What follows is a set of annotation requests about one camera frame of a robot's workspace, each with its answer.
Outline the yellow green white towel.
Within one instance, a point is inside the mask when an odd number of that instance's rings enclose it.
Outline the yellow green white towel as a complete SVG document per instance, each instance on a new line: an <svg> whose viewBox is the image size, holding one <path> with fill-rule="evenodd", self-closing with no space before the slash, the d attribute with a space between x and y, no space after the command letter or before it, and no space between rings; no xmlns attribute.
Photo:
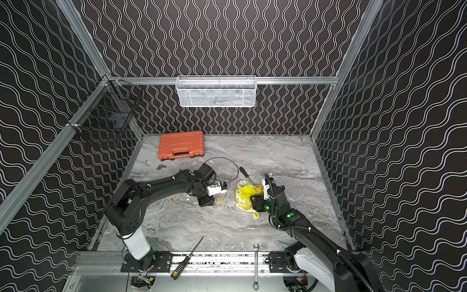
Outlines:
<svg viewBox="0 0 467 292"><path fill-rule="evenodd" d="M240 180L235 190L235 206L245 212L252 213L257 220L260 214L254 210L251 197L263 194L261 185L252 184L249 180Z"/></svg>

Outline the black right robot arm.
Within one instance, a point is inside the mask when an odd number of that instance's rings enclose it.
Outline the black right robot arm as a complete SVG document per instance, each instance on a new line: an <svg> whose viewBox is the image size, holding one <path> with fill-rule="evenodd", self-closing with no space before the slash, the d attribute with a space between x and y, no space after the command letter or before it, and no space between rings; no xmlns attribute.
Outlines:
<svg viewBox="0 0 467 292"><path fill-rule="evenodd" d="M285 186L276 185L267 173L262 181L259 212L268 214L275 229L296 240L291 253L292 270L307 272L331 292L382 292L383 286L371 260L362 252L351 252L318 230L299 210L290 206Z"/></svg>

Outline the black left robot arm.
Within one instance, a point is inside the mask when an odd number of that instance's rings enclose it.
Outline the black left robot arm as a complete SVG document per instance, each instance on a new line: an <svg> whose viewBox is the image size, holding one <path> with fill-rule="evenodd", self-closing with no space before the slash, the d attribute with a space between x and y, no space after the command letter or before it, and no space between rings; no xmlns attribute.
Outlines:
<svg viewBox="0 0 467 292"><path fill-rule="evenodd" d="M148 243L142 227L151 205L174 195L185 194L195 198L200 207L212 206L216 196L226 193L229 183L221 181L206 162L197 170L182 169L158 180L125 180L104 211L127 248L121 271L149 272L160 262L159 253Z"/></svg>

